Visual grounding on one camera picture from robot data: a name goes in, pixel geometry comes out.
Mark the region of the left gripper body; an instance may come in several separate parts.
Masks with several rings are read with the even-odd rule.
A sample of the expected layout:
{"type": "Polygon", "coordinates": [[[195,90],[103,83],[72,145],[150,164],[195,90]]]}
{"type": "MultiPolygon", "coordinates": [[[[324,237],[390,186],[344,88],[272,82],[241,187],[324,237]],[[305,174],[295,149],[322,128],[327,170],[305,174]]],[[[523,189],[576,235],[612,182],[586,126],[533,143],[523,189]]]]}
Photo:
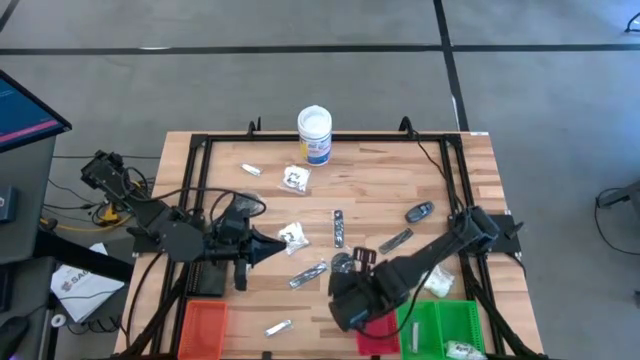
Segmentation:
{"type": "Polygon", "coordinates": [[[211,261],[226,260],[234,263],[234,286],[236,290],[246,291],[248,272],[255,265],[252,230],[245,230],[238,236],[227,239],[218,238],[207,245],[204,258],[211,261]]]}

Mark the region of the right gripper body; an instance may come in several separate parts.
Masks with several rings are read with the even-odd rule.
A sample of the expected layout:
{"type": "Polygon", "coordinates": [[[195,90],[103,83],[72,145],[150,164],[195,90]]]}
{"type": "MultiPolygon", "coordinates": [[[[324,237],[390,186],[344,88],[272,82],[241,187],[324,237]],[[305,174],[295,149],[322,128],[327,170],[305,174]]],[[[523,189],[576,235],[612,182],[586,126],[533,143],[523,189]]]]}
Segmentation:
{"type": "Polygon", "coordinates": [[[391,270],[391,262],[384,261],[368,273],[331,273],[329,310],[341,331],[361,328],[394,310],[390,293],[383,289],[391,270]]]}

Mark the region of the bag of black hair clips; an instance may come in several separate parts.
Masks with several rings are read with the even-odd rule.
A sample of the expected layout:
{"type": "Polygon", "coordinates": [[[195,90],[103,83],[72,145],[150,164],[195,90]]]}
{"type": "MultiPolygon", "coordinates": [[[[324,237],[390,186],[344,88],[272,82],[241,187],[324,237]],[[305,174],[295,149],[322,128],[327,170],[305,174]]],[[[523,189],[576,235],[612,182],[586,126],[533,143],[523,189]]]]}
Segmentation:
{"type": "Polygon", "coordinates": [[[304,195],[307,192],[310,176],[311,171],[307,168],[296,165],[287,166],[280,186],[283,190],[304,195]]]}
{"type": "Polygon", "coordinates": [[[286,253],[293,255],[296,251],[307,247],[310,242],[306,238],[303,227],[299,222],[287,225],[279,231],[278,237],[286,243],[286,253]]]}

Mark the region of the red plastic basket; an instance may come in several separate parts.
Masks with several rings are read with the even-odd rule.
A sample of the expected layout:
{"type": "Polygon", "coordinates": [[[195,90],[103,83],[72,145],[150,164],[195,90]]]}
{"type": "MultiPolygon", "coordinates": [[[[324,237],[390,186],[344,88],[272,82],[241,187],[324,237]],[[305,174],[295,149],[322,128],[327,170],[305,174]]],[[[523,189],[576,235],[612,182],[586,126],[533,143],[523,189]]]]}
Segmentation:
{"type": "MultiPolygon", "coordinates": [[[[374,336],[388,335],[397,330],[396,314],[391,312],[365,326],[365,332],[374,336]]],[[[385,339],[371,339],[360,333],[356,334],[358,352],[363,356],[380,356],[400,353],[398,335],[385,339]]]]}

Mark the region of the round black item in bag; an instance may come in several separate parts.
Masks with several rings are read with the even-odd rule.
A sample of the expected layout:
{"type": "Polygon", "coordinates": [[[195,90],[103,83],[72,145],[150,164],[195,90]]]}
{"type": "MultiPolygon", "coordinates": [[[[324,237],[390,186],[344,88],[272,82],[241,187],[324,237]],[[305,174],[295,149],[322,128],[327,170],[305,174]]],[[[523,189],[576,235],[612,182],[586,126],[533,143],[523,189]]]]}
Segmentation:
{"type": "Polygon", "coordinates": [[[353,257],[346,252],[339,252],[331,260],[331,271],[333,273],[349,273],[355,268],[353,257]]]}

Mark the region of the black plastic basket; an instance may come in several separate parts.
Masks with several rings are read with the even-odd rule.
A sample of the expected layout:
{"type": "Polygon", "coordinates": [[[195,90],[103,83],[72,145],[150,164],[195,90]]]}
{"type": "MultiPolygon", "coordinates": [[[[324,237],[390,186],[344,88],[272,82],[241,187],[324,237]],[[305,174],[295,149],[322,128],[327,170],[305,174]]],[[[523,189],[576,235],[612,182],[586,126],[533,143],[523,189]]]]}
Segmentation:
{"type": "Polygon", "coordinates": [[[206,249],[188,267],[185,294],[188,297],[220,298],[226,289],[228,253],[222,248],[206,249]]]}

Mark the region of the black comb in clear wrapper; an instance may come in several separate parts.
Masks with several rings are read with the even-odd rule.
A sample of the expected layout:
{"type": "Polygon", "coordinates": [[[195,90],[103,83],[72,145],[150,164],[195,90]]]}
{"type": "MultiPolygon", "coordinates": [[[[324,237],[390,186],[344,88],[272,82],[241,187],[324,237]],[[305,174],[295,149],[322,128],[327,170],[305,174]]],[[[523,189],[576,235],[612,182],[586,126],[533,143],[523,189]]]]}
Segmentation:
{"type": "Polygon", "coordinates": [[[325,261],[321,261],[310,268],[296,274],[289,280],[289,286],[291,289],[300,288],[302,285],[310,282],[311,280],[319,277],[321,274],[326,272],[328,269],[328,265],[325,261]]]}

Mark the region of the clear cotton swab pack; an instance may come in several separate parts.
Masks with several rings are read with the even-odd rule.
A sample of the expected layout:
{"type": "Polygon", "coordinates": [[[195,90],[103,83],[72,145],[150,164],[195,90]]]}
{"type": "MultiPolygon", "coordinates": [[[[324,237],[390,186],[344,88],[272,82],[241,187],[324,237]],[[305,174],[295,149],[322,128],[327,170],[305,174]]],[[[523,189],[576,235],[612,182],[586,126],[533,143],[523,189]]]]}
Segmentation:
{"type": "Polygon", "coordinates": [[[455,282],[455,276],[436,265],[429,274],[424,274],[423,288],[438,298],[445,298],[455,282]]]}

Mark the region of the orange plastic basket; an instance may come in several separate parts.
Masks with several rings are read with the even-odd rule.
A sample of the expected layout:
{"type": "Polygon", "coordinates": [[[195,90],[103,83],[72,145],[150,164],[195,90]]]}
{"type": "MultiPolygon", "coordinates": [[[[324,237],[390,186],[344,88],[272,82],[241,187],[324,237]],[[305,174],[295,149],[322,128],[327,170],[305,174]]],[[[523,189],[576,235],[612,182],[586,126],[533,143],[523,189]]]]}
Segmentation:
{"type": "Polygon", "coordinates": [[[226,323],[226,303],[189,300],[181,331],[178,360],[220,360],[226,323]]]}

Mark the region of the white printed pouch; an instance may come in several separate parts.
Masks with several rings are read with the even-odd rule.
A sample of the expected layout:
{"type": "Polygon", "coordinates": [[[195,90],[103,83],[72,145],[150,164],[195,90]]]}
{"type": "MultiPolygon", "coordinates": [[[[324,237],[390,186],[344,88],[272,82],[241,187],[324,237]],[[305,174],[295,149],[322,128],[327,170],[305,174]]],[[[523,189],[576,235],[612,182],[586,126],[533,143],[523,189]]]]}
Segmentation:
{"type": "Polygon", "coordinates": [[[453,340],[446,342],[446,357],[451,360],[488,360],[482,351],[471,344],[453,340]]]}

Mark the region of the disinfecting wipes canister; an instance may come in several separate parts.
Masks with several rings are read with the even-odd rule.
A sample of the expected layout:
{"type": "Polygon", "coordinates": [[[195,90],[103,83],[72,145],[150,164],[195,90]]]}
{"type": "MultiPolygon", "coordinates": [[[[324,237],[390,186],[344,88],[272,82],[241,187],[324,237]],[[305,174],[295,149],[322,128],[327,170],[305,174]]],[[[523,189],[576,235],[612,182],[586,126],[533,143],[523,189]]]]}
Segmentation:
{"type": "Polygon", "coordinates": [[[304,108],[298,115],[297,127],[301,154],[312,166],[326,164],[331,155],[332,117],[319,105],[304,108]]]}

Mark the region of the white printed booklet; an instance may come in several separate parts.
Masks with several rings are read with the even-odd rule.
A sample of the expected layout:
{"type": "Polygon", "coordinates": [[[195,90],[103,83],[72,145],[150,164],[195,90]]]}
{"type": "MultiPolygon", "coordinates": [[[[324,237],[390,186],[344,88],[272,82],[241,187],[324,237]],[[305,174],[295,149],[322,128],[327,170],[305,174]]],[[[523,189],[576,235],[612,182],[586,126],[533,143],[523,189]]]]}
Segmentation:
{"type": "Polygon", "coordinates": [[[50,290],[73,321],[82,322],[124,285],[122,281],[61,265],[51,277],[50,290]]]}

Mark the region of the grey desk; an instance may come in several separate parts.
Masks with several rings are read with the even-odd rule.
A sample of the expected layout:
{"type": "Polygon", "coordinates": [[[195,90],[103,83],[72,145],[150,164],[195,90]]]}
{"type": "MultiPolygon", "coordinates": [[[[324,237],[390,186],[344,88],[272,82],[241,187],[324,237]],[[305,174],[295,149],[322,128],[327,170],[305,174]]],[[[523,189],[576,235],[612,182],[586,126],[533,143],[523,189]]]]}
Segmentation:
{"type": "Polygon", "coordinates": [[[0,265],[33,256],[54,147],[48,138],[0,154],[0,186],[17,191],[15,219],[0,223],[0,265]]]}

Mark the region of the small black device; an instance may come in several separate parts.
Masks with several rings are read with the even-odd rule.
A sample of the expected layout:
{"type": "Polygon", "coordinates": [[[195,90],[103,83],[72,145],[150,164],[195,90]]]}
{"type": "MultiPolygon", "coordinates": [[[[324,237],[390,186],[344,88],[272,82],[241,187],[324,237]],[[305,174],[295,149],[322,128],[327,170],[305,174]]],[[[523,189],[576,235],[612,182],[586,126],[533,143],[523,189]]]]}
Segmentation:
{"type": "Polygon", "coordinates": [[[13,186],[0,186],[0,224],[13,222],[16,217],[18,191],[13,186]]]}

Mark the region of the monitor with blue screen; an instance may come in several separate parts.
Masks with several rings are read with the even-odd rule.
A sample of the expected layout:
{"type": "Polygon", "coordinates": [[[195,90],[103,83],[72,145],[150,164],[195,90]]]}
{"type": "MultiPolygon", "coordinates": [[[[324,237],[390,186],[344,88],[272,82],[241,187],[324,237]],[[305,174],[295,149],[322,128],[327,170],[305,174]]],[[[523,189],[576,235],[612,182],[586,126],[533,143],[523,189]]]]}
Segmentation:
{"type": "Polygon", "coordinates": [[[0,70],[0,153],[72,130],[72,124],[0,70]]]}

